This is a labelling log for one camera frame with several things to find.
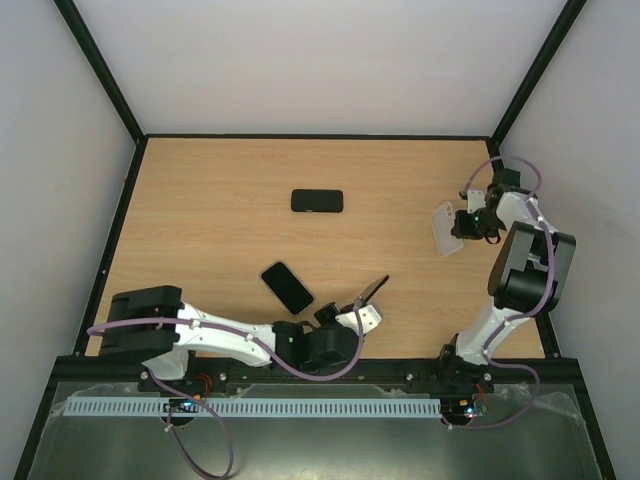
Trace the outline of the black smartphone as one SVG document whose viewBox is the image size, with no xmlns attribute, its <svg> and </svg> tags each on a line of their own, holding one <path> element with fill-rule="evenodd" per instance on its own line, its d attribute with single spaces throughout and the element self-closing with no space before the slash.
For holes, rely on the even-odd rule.
<svg viewBox="0 0 640 480">
<path fill-rule="evenodd" d="M 384 275 L 381 278 L 379 278 L 378 280 L 375 280 L 374 282 L 372 282 L 371 284 L 369 284 L 354 300 L 355 303 L 357 304 L 367 304 L 372 298 L 373 296 L 382 288 L 383 285 L 385 285 L 388 280 L 389 280 L 390 276 L 389 275 Z"/>
</svg>

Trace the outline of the white phone case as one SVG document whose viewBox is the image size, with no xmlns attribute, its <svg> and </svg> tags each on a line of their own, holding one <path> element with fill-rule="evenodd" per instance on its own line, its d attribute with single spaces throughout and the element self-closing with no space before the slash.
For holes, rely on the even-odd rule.
<svg viewBox="0 0 640 480">
<path fill-rule="evenodd" d="M 436 250 L 440 257 L 447 257 L 460 251 L 463 240 L 455 237 L 451 231 L 454 227 L 455 210 L 449 201 L 445 201 L 431 213 L 432 230 Z"/>
</svg>

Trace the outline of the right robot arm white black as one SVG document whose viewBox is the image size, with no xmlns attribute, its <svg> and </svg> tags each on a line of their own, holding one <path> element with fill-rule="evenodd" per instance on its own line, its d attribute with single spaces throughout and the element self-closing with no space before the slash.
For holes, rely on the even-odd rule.
<svg viewBox="0 0 640 480">
<path fill-rule="evenodd" d="M 447 391 L 468 391 L 484 381 L 496 349 L 517 327 L 553 310 L 566 284 L 576 239 L 550 224 L 536 192 L 522 188 L 520 177 L 513 169 L 498 170 L 485 190 L 462 191 L 465 208 L 444 203 L 431 215 L 441 257 L 471 240 L 501 247 L 488 278 L 487 303 L 439 354 L 436 379 Z"/>
</svg>

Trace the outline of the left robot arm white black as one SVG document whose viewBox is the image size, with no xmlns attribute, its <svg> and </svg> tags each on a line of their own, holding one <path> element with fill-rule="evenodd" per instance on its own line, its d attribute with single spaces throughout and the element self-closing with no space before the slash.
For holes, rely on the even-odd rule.
<svg viewBox="0 0 640 480">
<path fill-rule="evenodd" d="M 130 358 L 159 380 L 182 380 L 191 355 L 213 353 L 252 368 L 276 365 L 304 380 L 328 382 L 355 366 L 366 335 L 382 321 L 364 298 L 344 308 L 328 304 L 315 318 L 243 323 L 206 313 L 184 302 L 181 288 L 165 285 L 116 294 L 106 322 L 87 333 L 100 338 L 100 355 Z"/>
</svg>

